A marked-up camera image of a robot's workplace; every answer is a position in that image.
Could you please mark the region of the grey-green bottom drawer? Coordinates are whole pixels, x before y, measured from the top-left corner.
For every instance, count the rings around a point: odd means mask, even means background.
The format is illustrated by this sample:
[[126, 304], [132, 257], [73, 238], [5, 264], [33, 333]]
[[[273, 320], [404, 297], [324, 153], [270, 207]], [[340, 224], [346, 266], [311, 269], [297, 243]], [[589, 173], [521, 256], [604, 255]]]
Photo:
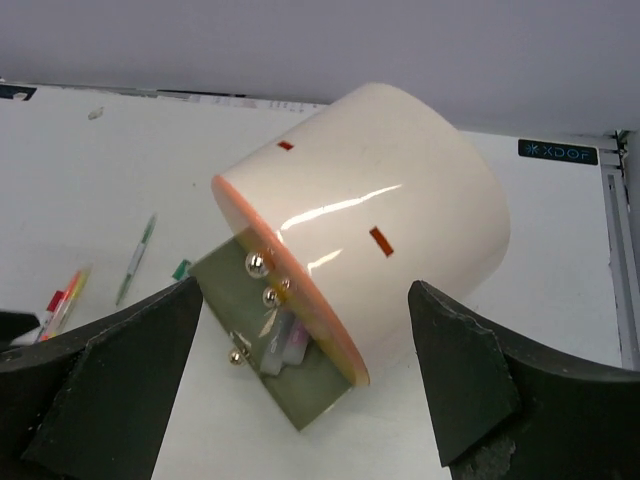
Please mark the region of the grey-green bottom drawer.
[[250, 366], [290, 423], [302, 430], [330, 410], [351, 385], [310, 338], [300, 365], [284, 365], [277, 376], [260, 373], [276, 314], [289, 309], [277, 303], [265, 279], [250, 277], [246, 257], [230, 239], [192, 265], [189, 274], [240, 360]]

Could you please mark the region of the orange cap highlighter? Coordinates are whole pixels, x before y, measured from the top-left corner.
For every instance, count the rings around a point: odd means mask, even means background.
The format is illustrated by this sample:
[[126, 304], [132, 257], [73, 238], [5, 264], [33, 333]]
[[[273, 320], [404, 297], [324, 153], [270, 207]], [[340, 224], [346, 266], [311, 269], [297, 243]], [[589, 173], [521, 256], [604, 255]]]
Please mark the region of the orange cap highlighter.
[[279, 310], [276, 314], [270, 337], [260, 361], [259, 371], [261, 374], [277, 376], [280, 373], [284, 366], [282, 353], [285, 342], [295, 319], [297, 319], [296, 315], [290, 310]]

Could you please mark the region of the purple cap highlighter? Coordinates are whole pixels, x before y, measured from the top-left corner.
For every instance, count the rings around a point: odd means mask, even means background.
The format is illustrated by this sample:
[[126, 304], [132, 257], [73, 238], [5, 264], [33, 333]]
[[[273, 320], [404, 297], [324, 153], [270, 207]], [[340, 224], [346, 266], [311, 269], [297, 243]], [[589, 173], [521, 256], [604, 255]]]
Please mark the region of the purple cap highlighter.
[[309, 334], [304, 324], [299, 319], [295, 319], [282, 353], [283, 364], [288, 366], [300, 365], [304, 360], [308, 344]]

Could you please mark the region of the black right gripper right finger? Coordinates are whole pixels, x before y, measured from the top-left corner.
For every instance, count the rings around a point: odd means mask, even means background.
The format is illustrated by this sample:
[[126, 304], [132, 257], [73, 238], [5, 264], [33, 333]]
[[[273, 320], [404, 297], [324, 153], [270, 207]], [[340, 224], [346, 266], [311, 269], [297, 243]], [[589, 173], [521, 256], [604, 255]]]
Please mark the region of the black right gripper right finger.
[[424, 281], [408, 292], [441, 465], [455, 479], [635, 479], [639, 375], [488, 320]]

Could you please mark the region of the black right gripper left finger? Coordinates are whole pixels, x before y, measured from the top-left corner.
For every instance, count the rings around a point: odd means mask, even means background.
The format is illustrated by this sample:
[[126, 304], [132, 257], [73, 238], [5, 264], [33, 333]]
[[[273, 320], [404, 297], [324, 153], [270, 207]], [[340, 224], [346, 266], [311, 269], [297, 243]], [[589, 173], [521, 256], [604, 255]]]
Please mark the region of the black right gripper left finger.
[[151, 478], [202, 303], [187, 278], [2, 352], [2, 478]]

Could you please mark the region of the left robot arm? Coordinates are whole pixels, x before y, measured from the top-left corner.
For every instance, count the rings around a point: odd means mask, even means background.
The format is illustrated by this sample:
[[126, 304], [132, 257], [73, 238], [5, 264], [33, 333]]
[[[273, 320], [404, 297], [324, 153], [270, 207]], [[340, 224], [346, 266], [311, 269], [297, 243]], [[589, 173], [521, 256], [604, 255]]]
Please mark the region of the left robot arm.
[[41, 324], [33, 313], [0, 312], [1, 351], [33, 344], [40, 332]]

